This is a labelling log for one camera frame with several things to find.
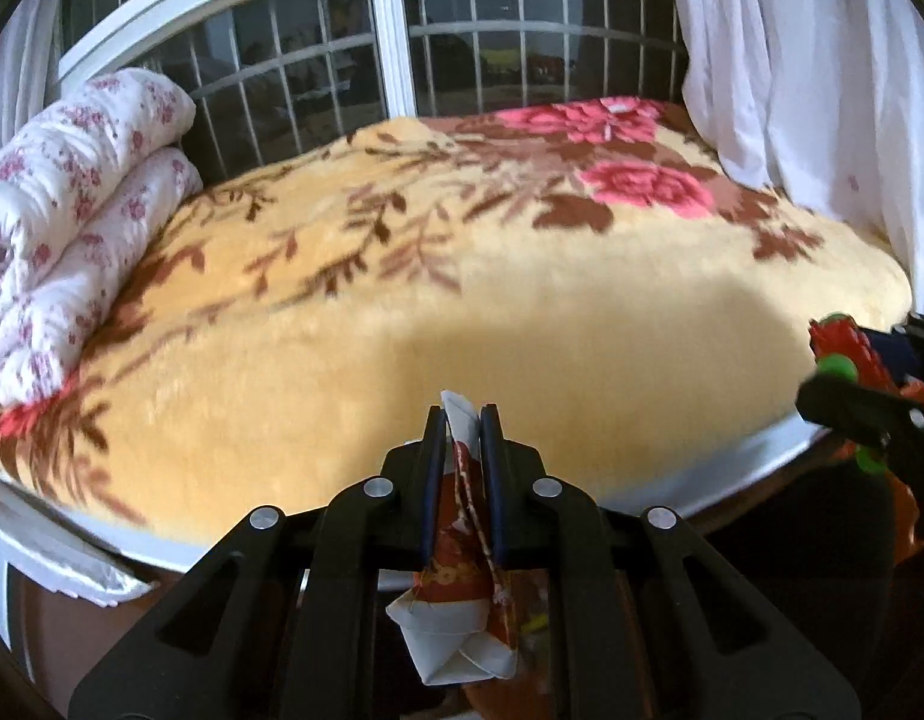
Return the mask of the left sheer pink curtain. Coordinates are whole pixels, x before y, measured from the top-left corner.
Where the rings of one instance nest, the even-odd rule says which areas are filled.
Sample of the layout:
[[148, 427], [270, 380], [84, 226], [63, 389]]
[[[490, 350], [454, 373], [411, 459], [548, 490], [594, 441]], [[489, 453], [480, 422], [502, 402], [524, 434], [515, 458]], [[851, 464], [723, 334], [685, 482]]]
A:
[[18, 0], [0, 29], [0, 148], [46, 107], [62, 0]]

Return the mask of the orange plastic trash bin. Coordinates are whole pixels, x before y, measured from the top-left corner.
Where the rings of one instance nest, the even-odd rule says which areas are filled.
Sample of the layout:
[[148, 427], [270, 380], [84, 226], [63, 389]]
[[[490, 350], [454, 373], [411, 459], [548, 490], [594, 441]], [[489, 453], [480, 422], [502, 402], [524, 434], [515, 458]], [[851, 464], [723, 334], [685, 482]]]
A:
[[512, 679], [488, 679], [462, 688], [473, 710], [487, 720], [553, 720], [555, 700], [548, 668], [519, 663]]

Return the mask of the white framed barred window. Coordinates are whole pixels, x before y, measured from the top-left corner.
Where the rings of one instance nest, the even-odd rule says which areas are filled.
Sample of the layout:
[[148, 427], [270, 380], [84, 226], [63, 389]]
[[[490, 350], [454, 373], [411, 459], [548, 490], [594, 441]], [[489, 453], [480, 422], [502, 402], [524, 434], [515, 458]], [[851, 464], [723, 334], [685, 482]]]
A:
[[145, 67], [197, 114], [206, 182], [402, 115], [675, 101], [675, 0], [62, 0], [57, 88]]

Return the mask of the folded pink floral quilt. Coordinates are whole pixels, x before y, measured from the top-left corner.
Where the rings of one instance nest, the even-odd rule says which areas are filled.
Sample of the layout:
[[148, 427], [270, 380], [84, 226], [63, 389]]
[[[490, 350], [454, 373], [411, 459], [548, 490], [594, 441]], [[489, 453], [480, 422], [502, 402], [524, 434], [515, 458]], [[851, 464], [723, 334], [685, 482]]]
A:
[[199, 170], [192, 98], [124, 68], [51, 104], [0, 149], [0, 406], [64, 388]]

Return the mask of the floral yellow plush blanket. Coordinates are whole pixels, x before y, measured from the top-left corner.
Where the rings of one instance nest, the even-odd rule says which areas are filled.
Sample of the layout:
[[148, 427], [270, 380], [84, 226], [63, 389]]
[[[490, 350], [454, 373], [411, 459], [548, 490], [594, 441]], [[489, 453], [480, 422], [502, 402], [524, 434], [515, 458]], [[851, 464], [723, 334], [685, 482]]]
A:
[[732, 182], [670, 103], [394, 119], [188, 200], [0, 475], [210, 543], [314, 509], [452, 390], [599, 499], [793, 411], [809, 328], [911, 304], [871, 234]]

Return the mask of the red white wrapper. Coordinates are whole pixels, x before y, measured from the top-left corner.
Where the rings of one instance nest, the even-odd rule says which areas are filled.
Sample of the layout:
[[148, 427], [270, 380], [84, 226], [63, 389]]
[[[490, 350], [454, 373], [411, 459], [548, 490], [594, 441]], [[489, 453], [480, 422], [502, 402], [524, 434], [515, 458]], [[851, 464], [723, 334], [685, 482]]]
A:
[[491, 555], [482, 421], [444, 390], [446, 438], [437, 486], [436, 541], [410, 590], [387, 606], [426, 686], [459, 686], [519, 673], [522, 645], [548, 629], [545, 577], [506, 572]]

